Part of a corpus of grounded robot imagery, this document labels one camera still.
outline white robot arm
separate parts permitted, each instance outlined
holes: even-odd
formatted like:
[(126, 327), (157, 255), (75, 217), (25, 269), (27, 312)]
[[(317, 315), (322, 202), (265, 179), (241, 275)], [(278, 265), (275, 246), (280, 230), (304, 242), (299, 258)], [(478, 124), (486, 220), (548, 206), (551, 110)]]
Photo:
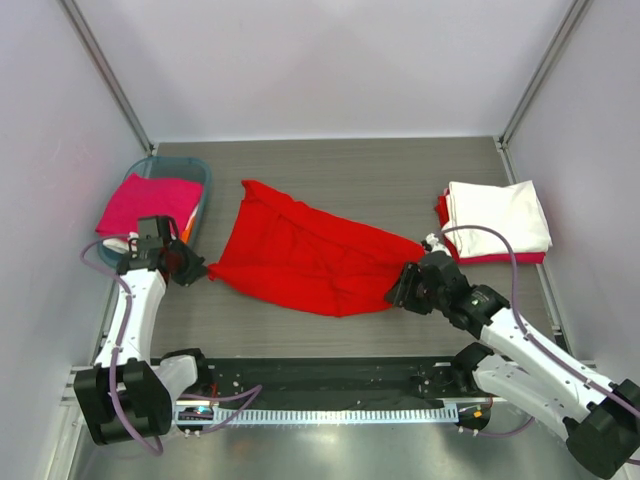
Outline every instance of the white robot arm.
[(617, 385), (583, 365), (493, 289), (470, 285), (444, 251), (405, 264), (386, 299), (422, 315), (439, 310), (483, 342), (456, 355), (458, 383), (500, 396), (544, 423), (593, 474), (611, 478), (640, 447), (640, 388), (630, 380)]
[[(190, 387), (198, 390), (212, 383), (198, 349), (169, 353), (157, 369), (150, 366), (156, 313), (169, 280), (188, 286), (207, 273), (204, 258), (173, 238), (172, 222), (170, 217), (139, 220), (135, 248), (130, 246), (117, 267), (118, 300), (106, 343), (94, 367), (78, 372), (74, 381), (76, 398), (98, 445), (130, 439), (132, 427), (142, 437), (164, 435), (178, 397)], [(115, 347), (119, 350), (114, 357)], [(114, 408), (112, 369), (124, 417)]]

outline white towel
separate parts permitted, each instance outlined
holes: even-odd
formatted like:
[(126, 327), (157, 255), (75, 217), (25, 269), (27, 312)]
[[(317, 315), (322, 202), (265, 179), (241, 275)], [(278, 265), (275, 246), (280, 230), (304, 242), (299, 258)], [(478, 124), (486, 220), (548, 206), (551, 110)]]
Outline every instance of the white towel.
[[(546, 252), (552, 245), (549, 226), (533, 182), (508, 187), (451, 182), (447, 195), (449, 222), (444, 228), (482, 225), (506, 237), (514, 252)], [(447, 234), (460, 258), (507, 253), (499, 238), (479, 230)]]

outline gray wall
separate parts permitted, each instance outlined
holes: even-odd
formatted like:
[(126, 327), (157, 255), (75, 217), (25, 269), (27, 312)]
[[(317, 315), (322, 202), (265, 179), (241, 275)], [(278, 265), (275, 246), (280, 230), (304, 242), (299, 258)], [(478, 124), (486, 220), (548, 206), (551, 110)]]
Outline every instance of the gray wall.
[(577, 355), (640, 382), (640, 2), (596, 1), (511, 145)]
[(143, 154), (57, 2), (0, 2), (0, 79), (0, 477), (41, 479), (107, 289), (77, 254)]
[(571, 0), (78, 0), (160, 142), (495, 135)]

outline magenta towel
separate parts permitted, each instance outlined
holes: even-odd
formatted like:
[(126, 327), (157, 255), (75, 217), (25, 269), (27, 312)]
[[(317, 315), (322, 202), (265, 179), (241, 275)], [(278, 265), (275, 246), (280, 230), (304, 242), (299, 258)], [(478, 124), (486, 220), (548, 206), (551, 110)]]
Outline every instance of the magenta towel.
[(130, 175), (115, 191), (96, 227), (101, 236), (138, 230), (140, 217), (170, 215), (180, 232), (202, 196), (202, 185), (180, 178), (142, 178)]

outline wood grain surface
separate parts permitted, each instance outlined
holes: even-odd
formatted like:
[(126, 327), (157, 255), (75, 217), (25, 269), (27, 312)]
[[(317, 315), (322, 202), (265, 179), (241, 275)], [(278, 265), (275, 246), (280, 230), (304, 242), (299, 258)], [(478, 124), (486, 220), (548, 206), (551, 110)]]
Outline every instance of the wood grain surface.
[[(218, 260), (244, 189), (253, 178), (312, 207), (419, 241), (438, 230), (433, 207), (450, 181), (506, 185), (491, 138), (304, 140), (163, 144), (159, 155), (193, 156), (213, 172), (213, 192), (196, 250)], [(507, 298), (506, 264), (464, 273)], [(551, 326), (536, 269), (520, 268), (525, 318), (547, 336)], [(222, 281), (171, 285), (158, 312), (152, 354), (200, 347), (208, 357), (455, 355), (474, 341), (439, 313), (389, 310), (322, 317), (244, 296)]]

